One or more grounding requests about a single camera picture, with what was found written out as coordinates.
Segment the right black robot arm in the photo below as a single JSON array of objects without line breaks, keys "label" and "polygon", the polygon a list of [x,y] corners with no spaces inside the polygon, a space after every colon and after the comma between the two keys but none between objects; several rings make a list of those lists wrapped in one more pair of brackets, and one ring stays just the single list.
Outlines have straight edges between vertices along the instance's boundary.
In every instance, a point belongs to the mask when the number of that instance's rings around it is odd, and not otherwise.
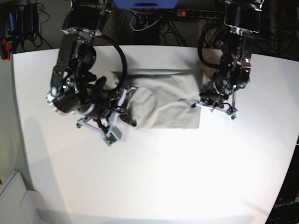
[{"label": "right black robot arm", "polygon": [[[82,118],[77,121],[79,128],[90,128],[90,120],[96,122],[94,130],[110,142],[120,140],[122,136],[116,123],[127,115],[124,103],[128,94],[128,90],[124,88],[128,75],[125,54],[116,41],[103,34],[113,8],[111,0],[71,2],[63,23],[64,36],[46,97],[55,112],[80,114]],[[97,56],[93,46],[95,38],[110,43],[120,56],[122,70],[114,88],[107,88],[106,77],[97,77],[91,73]]]}]

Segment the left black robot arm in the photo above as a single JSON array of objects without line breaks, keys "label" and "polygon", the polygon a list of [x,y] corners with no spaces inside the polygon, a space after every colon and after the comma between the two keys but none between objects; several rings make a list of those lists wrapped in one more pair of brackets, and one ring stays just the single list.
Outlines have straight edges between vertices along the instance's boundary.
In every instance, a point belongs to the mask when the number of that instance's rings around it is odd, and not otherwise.
[{"label": "left black robot arm", "polygon": [[[200,62],[215,73],[199,91],[199,101],[192,107],[217,110],[235,115],[235,94],[249,82],[251,55],[255,35],[261,28],[262,0],[225,0],[221,12],[221,24],[214,23],[203,28],[197,46]],[[222,27],[219,63],[204,58],[203,46],[208,31]]]}]

